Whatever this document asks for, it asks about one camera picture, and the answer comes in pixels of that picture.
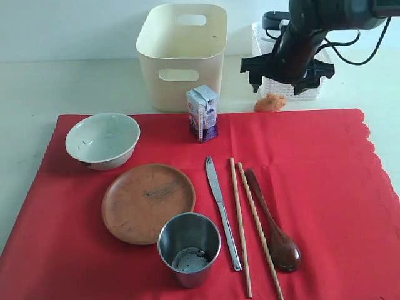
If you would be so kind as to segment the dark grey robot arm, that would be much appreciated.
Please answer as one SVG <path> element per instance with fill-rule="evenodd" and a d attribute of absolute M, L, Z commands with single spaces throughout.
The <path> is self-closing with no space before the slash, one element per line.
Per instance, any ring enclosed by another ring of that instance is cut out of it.
<path fill-rule="evenodd" d="M 255 93 L 264 78 L 290 84 L 295 94 L 318 88 L 335 73 L 333 64 L 315 59 L 329 32 L 371 30 L 398 16 L 399 1 L 290 1 L 286 12 L 264 13 L 262 28 L 280 35 L 270 53 L 243 58 L 240 72 L 249 74 Z"/>

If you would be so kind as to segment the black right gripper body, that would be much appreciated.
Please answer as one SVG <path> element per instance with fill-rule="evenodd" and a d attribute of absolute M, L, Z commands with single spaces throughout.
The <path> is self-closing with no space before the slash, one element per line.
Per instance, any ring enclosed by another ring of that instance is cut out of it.
<path fill-rule="evenodd" d="M 298 31 L 288 24 L 272 52 L 241 59 L 240 72 L 257 72 L 283 84 L 311 76 L 332 78 L 334 65 L 314 58 L 326 34 L 326 31 Z"/>

